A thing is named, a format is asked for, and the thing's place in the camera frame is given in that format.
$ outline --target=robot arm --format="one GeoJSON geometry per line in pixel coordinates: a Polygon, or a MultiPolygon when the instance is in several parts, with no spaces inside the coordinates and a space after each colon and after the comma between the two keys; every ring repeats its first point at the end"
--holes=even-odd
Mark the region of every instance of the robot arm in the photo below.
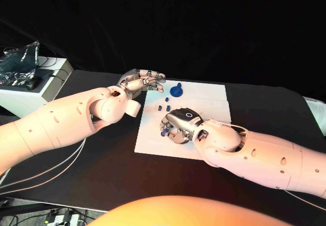
{"type": "Polygon", "coordinates": [[[188,108],[173,110],[165,116],[162,131],[165,129],[175,143],[192,140],[212,167],[225,168],[270,188],[326,198],[326,154],[246,128],[237,132],[231,125],[214,119],[204,121],[188,108]],[[171,125],[179,128],[176,134],[169,132],[171,125]]]}
{"type": "Polygon", "coordinates": [[[142,90],[163,92],[159,81],[165,82],[165,74],[135,69],[123,75],[117,86],[54,100],[21,120],[0,126],[0,175],[34,155],[85,139],[116,123],[124,113],[136,117],[140,104],[133,98],[142,90]]]}

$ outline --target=floor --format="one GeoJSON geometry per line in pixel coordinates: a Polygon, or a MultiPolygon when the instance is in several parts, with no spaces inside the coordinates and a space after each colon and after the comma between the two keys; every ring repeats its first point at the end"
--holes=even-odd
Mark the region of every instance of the floor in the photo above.
{"type": "MultiPolygon", "coordinates": [[[[28,205],[28,204],[35,204],[35,202],[32,201],[25,201],[25,200],[13,200],[10,202],[10,206],[18,206],[18,205],[28,205]]],[[[64,214],[65,211],[68,209],[64,208],[58,211],[60,214],[64,214]]],[[[84,209],[77,209],[83,214],[85,214],[85,210],[84,209]]],[[[26,214],[19,214],[18,217],[19,217],[19,221],[22,221],[23,219],[32,217],[32,216],[36,216],[36,215],[44,215],[44,214],[48,214],[49,213],[49,210],[45,210],[45,211],[39,211],[39,212],[34,212],[34,213],[26,213],[26,214]]],[[[98,211],[93,211],[93,210],[88,210],[88,214],[87,214],[90,217],[93,218],[98,218],[100,216],[104,215],[103,212],[98,212],[98,211]]],[[[9,216],[9,217],[5,217],[0,221],[0,226],[9,226],[10,225],[10,222],[12,222],[12,219],[13,217],[9,216]]],[[[26,220],[25,222],[22,222],[19,224],[19,226],[44,226],[45,225],[45,219],[47,217],[42,216],[42,217],[36,217],[36,218],[32,218],[29,220],[26,220]]]]}
{"type": "MultiPolygon", "coordinates": [[[[0,115],[0,125],[8,124],[9,122],[16,121],[16,120],[19,120],[19,117],[12,115],[10,113],[8,115],[0,115]]],[[[28,205],[28,204],[35,204],[35,202],[25,201],[25,200],[13,200],[9,205],[10,206],[19,206],[19,205],[28,205]]],[[[61,209],[60,210],[60,214],[64,214],[65,210],[68,210],[68,209],[67,208],[61,209]]],[[[85,210],[84,209],[77,209],[77,210],[81,213],[85,214],[85,210]]],[[[44,215],[44,214],[48,214],[48,213],[49,213],[49,210],[34,212],[34,213],[21,214],[21,215],[18,215],[19,221],[22,221],[23,219],[26,219],[26,218],[29,218],[32,216],[44,215]]],[[[104,215],[103,212],[88,210],[88,216],[90,217],[98,218],[101,215],[104,215]]],[[[12,218],[13,218],[12,216],[10,217],[5,217],[0,220],[0,226],[9,226],[10,222],[12,222],[12,218]]],[[[19,224],[19,226],[44,226],[45,225],[45,219],[47,219],[45,216],[32,218],[32,219],[26,220],[25,222],[22,222],[19,224]]]]}

